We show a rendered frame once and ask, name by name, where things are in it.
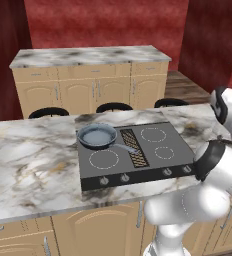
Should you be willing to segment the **beige drawer front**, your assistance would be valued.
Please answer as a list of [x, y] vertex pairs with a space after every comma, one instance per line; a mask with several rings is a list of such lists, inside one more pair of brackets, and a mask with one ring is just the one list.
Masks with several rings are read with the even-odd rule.
[[0, 224], [1, 226], [4, 226], [4, 230], [0, 231], [0, 239], [50, 231], [52, 229], [50, 217], [10, 222]]

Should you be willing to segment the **black round stool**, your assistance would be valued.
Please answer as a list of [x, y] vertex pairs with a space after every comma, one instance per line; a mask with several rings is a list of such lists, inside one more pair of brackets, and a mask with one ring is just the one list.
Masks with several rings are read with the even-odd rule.
[[110, 103], [104, 103], [104, 104], [100, 105], [96, 109], [96, 112], [103, 113], [106, 111], [114, 111], [114, 110], [129, 111], [129, 110], [132, 110], [132, 107], [125, 103], [110, 102]]
[[160, 108], [160, 107], [168, 107], [168, 106], [185, 106], [185, 105], [188, 105], [188, 102], [181, 99], [163, 98], [163, 99], [157, 100], [154, 104], [154, 107]]
[[41, 108], [29, 115], [29, 119], [35, 119], [35, 118], [41, 118], [44, 116], [53, 116], [53, 115], [58, 115], [58, 116], [68, 116], [69, 112], [63, 108], [59, 107], [46, 107], [46, 108]]

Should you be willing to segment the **black hob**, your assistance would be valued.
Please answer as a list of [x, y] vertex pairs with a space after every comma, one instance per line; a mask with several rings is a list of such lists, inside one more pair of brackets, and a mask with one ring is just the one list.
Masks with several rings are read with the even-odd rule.
[[[194, 174], [194, 153], [170, 122], [121, 126], [116, 127], [116, 131], [116, 142], [133, 147], [138, 153], [133, 154], [119, 147], [91, 150], [77, 141], [83, 191]], [[186, 165], [192, 172], [184, 172]], [[172, 171], [171, 176], [163, 174], [166, 168]], [[129, 176], [128, 182], [121, 181], [122, 174]], [[109, 179], [107, 185], [100, 184], [102, 177]]]

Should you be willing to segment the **beige cupboard door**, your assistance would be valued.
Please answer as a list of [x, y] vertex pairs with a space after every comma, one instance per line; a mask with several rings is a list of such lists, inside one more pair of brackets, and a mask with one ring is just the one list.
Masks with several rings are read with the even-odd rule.
[[0, 239], [0, 256], [46, 256], [44, 236], [48, 239], [51, 256], [59, 256], [53, 231]]
[[156, 226], [150, 224], [147, 219], [144, 219], [140, 256], [143, 256], [145, 249], [153, 241], [155, 235]]
[[139, 202], [52, 217], [60, 256], [140, 256]]
[[232, 252], [232, 215], [226, 227], [223, 230], [220, 228], [226, 216], [213, 222], [195, 223], [190, 228], [186, 248], [192, 256], [209, 256]]

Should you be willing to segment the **blue-grey frying pan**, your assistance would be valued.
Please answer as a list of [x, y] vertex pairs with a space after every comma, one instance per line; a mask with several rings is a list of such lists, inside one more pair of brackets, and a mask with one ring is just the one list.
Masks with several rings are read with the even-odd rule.
[[118, 144], [117, 131], [114, 127], [104, 123], [86, 125], [76, 132], [80, 143], [92, 150], [103, 150], [109, 147], [119, 147], [130, 153], [137, 154], [138, 150], [133, 147]]

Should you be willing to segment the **beige marble-topped cupboard run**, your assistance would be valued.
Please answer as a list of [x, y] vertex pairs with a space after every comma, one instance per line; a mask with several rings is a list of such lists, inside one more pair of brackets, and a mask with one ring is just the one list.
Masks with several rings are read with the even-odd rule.
[[24, 117], [45, 107], [94, 113], [105, 103], [152, 108], [165, 95], [171, 58], [155, 47], [28, 49], [10, 64]]

